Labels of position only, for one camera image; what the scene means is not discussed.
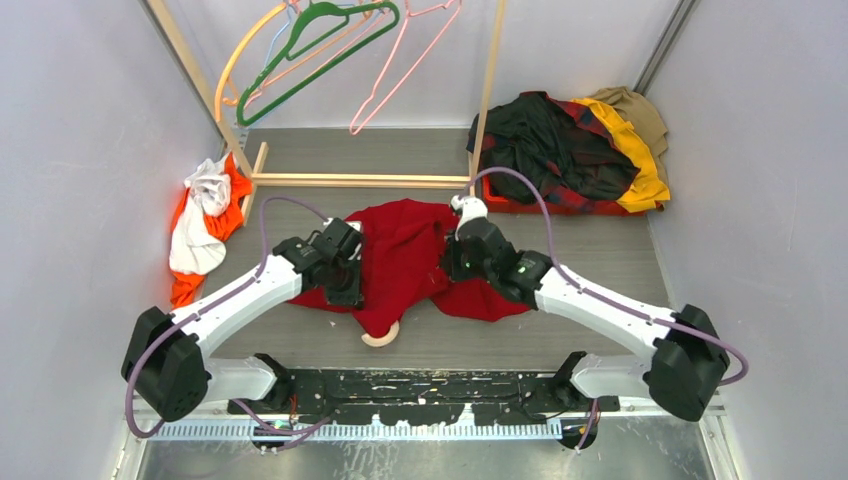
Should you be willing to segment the red skirt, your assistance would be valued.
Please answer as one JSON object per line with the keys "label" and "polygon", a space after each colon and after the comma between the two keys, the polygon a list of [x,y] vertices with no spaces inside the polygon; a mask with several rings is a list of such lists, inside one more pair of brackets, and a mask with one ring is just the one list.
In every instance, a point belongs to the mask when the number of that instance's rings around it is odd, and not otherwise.
{"label": "red skirt", "polygon": [[364,333],[381,337],[412,306],[430,300],[453,317],[496,322],[523,314],[528,306],[504,299],[480,279],[453,282],[440,267],[445,235],[458,218],[445,204],[402,199],[356,211],[346,217],[364,230],[364,307],[327,304],[320,289],[305,292],[293,305],[349,313]]}

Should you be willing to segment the beige plastic hanger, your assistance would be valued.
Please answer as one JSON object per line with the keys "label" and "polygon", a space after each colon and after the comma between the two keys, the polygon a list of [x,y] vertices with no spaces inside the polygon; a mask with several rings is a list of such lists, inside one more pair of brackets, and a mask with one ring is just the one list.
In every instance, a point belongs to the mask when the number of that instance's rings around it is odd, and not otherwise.
{"label": "beige plastic hanger", "polygon": [[391,324],[387,333],[381,337],[375,337],[368,333],[361,335],[361,340],[372,348],[382,348],[392,343],[398,336],[400,323],[398,321]]}

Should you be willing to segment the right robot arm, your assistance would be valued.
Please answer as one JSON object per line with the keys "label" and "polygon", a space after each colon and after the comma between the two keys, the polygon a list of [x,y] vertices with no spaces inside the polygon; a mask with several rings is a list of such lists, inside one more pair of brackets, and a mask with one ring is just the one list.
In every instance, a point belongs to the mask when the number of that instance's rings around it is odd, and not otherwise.
{"label": "right robot arm", "polygon": [[485,218],[462,223],[446,241],[442,264],[451,280],[479,280],[499,299],[572,320],[627,349],[606,357],[570,353],[549,383],[562,407],[638,397],[681,420],[702,418],[730,365],[702,309],[674,311],[618,294],[546,254],[515,249]]}

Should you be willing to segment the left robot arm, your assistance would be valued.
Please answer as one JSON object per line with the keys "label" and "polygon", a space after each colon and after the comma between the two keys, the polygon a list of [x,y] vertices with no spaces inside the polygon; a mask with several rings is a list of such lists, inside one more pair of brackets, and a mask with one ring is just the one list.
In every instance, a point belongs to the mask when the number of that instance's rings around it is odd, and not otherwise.
{"label": "left robot arm", "polygon": [[221,359],[215,351],[268,310],[316,290],[332,306],[359,307],[364,228],[331,218],[306,239],[292,237],[268,250],[247,273],[169,313],[144,311],[134,327],[121,374],[164,422],[198,406],[227,400],[257,413],[287,409],[290,372],[268,354]]}

